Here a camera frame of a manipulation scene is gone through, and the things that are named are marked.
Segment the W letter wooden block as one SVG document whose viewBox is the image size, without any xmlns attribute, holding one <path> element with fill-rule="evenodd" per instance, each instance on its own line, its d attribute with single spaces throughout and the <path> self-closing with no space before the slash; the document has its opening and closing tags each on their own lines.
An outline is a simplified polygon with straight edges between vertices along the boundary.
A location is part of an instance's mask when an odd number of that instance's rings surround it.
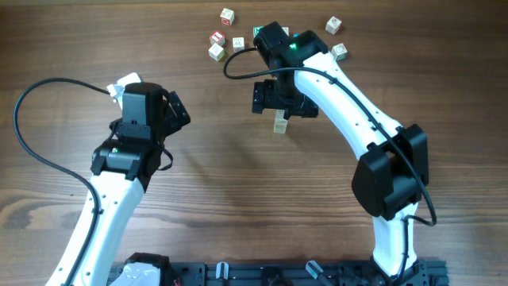
<svg viewBox="0 0 508 286">
<path fill-rule="evenodd" d="M 283 119 L 283 118 L 277 118 L 275 120 L 275 124 L 276 125 L 287 125 L 288 121 L 286 119 Z"/>
</svg>

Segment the plain S wooden block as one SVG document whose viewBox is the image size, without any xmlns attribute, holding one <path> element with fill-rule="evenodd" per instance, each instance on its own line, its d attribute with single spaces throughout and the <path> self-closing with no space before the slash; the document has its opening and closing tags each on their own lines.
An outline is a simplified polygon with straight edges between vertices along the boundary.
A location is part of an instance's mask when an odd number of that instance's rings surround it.
<svg viewBox="0 0 508 286">
<path fill-rule="evenodd" d="M 285 110 L 277 110 L 275 112 L 275 118 L 276 119 L 284 119 L 284 113 L 285 113 Z"/>
</svg>

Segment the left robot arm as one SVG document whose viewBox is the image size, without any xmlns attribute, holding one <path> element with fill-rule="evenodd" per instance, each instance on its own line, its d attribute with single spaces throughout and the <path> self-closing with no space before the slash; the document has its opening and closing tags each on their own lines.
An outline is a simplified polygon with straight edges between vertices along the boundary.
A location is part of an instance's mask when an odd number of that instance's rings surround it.
<svg viewBox="0 0 508 286">
<path fill-rule="evenodd" d="M 90 184 L 81 215 L 50 285 L 104 285 L 127 222 L 147 191 L 166 137 L 191 118 L 174 91 L 155 83 L 113 88 L 122 116 L 110 123 L 111 135 L 92 154 Z"/>
</svg>

